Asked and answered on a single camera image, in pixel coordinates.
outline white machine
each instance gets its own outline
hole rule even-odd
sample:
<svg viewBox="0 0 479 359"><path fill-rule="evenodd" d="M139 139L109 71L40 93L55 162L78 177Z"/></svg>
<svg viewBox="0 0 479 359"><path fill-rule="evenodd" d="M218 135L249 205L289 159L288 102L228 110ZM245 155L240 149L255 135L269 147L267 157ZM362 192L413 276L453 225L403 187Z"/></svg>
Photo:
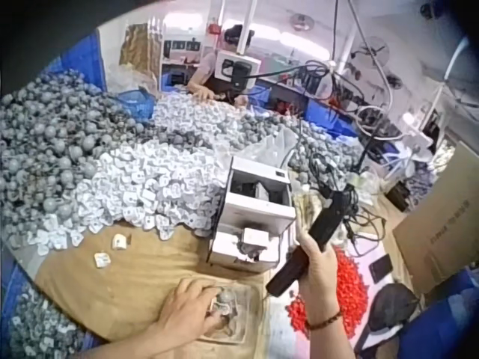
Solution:
<svg viewBox="0 0 479 359"><path fill-rule="evenodd" d="M246 76L257 75L261 61L256 58L245 56L246 43L248 42L249 28L253 21L257 0L249 2L249 8L242 24L241 36L239 37L237 52L220 51L216 59L215 77L231 82L234 89L242 91L251 89L256 79L247 79Z"/></svg>
<svg viewBox="0 0 479 359"><path fill-rule="evenodd" d="M288 172L233 157L207 262L261 273L275 268L296 218Z"/></svg>

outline hand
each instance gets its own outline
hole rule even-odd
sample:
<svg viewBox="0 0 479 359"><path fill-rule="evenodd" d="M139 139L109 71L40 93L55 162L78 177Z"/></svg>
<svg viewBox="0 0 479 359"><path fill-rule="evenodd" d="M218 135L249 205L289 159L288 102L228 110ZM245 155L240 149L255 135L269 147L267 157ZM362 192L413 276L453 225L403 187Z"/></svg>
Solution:
<svg viewBox="0 0 479 359"><path fill-rule="evenodd" d="M248 97L246 95L239 95L234 99L234 107L246 107L248 105Z"/></svg>
<svg viewBox="0 0 479 359"><path fill-rule="evenodd" d="M308 272L299 280L299 294L305 301L308 321L314 325L324 322L339 311L336 297L338 260L330 244L321 252L316 241L301 228L299 221L296 223L299 244L309 258Z"/></svg>
<svg viewBox="0 0 479 359"><path fill-rule="evenodd" d="M222 323L219 313L207 316L211 301L220 292L220 288L212 287L214 284L184 278L170 292L154 324L158 338L168 338L170 349L190 343Z"/></svg>
<svg viewBox="0 0 479 359"><path fill-rule="evenodd" d="M197 97L201 101L215 99L215 93L204 86L200 86L193 96Z"/></svg>

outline left hand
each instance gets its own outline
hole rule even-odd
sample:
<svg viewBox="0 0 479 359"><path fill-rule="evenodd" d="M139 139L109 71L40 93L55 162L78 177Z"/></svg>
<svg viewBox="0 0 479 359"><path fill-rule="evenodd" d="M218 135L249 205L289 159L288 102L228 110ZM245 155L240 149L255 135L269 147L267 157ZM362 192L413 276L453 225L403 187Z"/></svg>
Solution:
<svg viewBox="0 0 479 359"><path fill-rule="evenodd" d="M219 313L207 316L211 301L220 288L211 280L183 278L165 300L159 320L153 326L158 337L167 337L171 348L190 343L221 324Z"/></svg>
<svg viewBox="0 0 479 359"><path fill-rule="evenodd" d="M248 105L248 97L246 95L239 95L234 99L234 107L246 107Z"/></svg>

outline black smartphone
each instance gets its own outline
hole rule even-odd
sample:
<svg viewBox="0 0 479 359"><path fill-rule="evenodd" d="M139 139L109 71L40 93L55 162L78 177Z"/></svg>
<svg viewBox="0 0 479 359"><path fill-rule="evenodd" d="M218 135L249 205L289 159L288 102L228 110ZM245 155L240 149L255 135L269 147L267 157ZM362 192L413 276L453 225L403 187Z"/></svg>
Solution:
<svg viewBox="0 0 479 359"><path fill-rule="evenodd" d="M382 280L386 275L392 272L392 262L389 254L379 258L376 262L369 265L371 276L376 284Z"/></svg>

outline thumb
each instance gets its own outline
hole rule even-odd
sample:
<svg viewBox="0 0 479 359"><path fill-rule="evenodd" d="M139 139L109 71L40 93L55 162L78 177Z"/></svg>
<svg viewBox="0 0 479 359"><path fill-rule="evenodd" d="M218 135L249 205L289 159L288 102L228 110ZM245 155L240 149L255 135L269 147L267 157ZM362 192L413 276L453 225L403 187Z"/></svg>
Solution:
<svg viewBox="0 0 479 359"><path fill-rule="evenodd" d="M222 326L223 320L221 314L218 311L213 312L204 320L203 333L208 333L214 329L220 329Z"/></svg>
<svg viewBox="0 0 479 359"><path fill-rule="evenodd" d="M312 260L313 258L320 257L320 247L317 245L313 237L307 234L303 228L299 226L296 227L296 236L299 245L301 245L301 248L308 255L310 260Z"/></svg>

